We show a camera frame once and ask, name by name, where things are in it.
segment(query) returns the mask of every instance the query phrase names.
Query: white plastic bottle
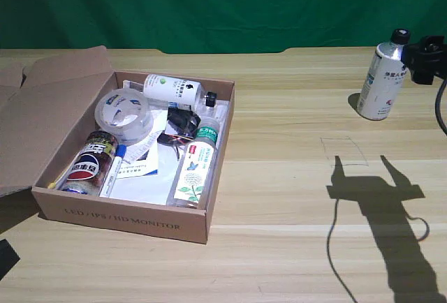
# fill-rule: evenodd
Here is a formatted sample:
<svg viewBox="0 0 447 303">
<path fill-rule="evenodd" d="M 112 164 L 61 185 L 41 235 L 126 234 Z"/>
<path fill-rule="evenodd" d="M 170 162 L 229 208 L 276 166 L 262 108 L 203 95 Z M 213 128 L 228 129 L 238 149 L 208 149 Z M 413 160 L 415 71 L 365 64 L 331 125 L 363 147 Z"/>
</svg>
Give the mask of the white plastic bottle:
<svg viewBox="0 0 447 303">
<path fill-rule="evenodd" d="M 400 56 L 409 39 L 409 31 L 395 29 L 390 41 L 376 47 L 357 104 L 357 111 L 364 118 L 382 120 L 390 113 L 408 71 Z"/>
<path fill-rule="evenodd" d="M 196 137 L 185 149 L 166 205 L 197 208 L 200 199 L 206 198 L 209 192 L 211 168 L 216 158 L 216 142 L 220 129 L 220 124 L 214 116 L 216 95 L 210 94 L 207 95 L 206 105 L 198 111 L 200 124 Z"/>
<path fill-rule="evenodd" d="M 205 90 L 199 82 L 164 75 L 148 75 L 142 92 L 151 104 L 193 112 L 205 102 Z"/>
</svg>

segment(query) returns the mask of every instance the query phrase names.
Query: printed logo on bottle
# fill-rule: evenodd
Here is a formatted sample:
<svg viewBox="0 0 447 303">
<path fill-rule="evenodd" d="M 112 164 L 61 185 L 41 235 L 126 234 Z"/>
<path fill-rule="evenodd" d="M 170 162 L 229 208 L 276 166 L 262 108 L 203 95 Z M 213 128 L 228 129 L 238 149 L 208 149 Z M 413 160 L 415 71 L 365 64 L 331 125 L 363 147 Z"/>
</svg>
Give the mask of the printed logo on bottle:
<svg viewBox="0 0 447 303">
<path fill-rule="evenodd" d="M 110 98 L 105 102 L 105 104 L 112 105 L 113 101 L 114 101 L 118 96 L 119 96 L 119 95 L 114 95 L 114 96 L 110 97 Z"/>
<path fill-rule="evenodd" d="M 209 126 L 200 127 L 197 131 L 196 138 L 208 138 L 215 144 L 217 141 L 217 132 Z"/>
<path fill-rule="evenodd" d="M 68 176 L 70 181 L 78 181 L 81 179 L 91 179 L 99 172 L 99 162 L 91 154 L 83 154 L 75 162 L 71 173 Z"/>
</svg>

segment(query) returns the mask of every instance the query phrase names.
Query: black object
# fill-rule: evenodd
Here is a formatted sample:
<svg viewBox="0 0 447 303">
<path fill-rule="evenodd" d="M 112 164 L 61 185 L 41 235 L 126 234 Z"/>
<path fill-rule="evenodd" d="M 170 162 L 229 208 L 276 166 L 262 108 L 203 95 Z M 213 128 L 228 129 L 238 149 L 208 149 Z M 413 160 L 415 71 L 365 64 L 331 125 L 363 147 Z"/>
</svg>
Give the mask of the black object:
<svg viewBox="0 0 447 303">
<path fill-rule="evenodd" d="M 206 95 L 205 105 L 213 108 L 216 105 L 217 94 L 215 92 L 209 91 Z"/>
<path fill-rule="evenodd" d="M 200 123 L 200 117 L 192 111 L 169 108 L 168 122 L 175 127 L 177 135 L 192 139 L 194 138 Z M 157 138 L 157 142 L 168 146 L 184 145 L 184 143 L 188 142 L 186 138 L 180 140 L 171 134 L 162 132 Z"/>
<path fill-rule="evenodd" d="M 20 260 L 17 253 L 6 239 L 0 241 L 0 280 L 14 267 Z"/>
<path fill-rule="evenodd" d="M 406 45 L 410 41 L 410 31 L 408 29 L 395 29 L 390 40 L 398 45 Z"/>
<path fill-rule="evenodd" d="M 400 61 L 411 71 L 411 80 L 417 84 L 431 85 L 434 76 L 442 78 L 434 114 L 439 127 L 447 135 L 447 127 L 441 116 L 441 99 L 447 86 L 447 45 L 444 36 L 425 36 L 419 43 L 404 46 Z"/>
</svg>

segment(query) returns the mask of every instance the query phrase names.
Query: can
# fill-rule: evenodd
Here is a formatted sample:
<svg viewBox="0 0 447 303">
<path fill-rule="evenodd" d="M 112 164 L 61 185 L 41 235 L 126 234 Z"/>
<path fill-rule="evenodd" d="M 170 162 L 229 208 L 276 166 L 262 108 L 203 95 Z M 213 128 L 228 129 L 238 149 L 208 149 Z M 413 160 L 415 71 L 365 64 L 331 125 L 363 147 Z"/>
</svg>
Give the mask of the can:
<svg viewBox="0 0 447 303">
<path fill-rule="evenodd" d="M 90 133 L 60 190 L 98 196 L 117 148 L 118 140 L 109 132 Z"/>
<path fill-rule="evenodd" d="M 377 45 L 357 104 L 366 119 L 385 119 L 402 88 L 408 68 L 400 61 L 410 39 L 406 29 L 394 30 L 390 41 Z"/>
</svg>

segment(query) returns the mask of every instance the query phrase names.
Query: roll of tape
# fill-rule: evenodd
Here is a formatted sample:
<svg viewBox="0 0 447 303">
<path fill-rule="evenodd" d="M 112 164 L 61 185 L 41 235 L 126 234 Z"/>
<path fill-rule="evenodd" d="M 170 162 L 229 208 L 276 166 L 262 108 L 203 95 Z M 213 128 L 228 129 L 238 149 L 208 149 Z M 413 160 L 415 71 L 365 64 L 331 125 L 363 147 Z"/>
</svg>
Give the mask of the roll of tape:
<svg viewBox="0 0 447 303">
<path fill-rule="evenodd" d="M 149 102 L 135 89 L 117 89 L 106 94 L 96 105 L 95 119 L 104 131 L 126 146 L 141 141 L 152 129 Z"/>
</svg>

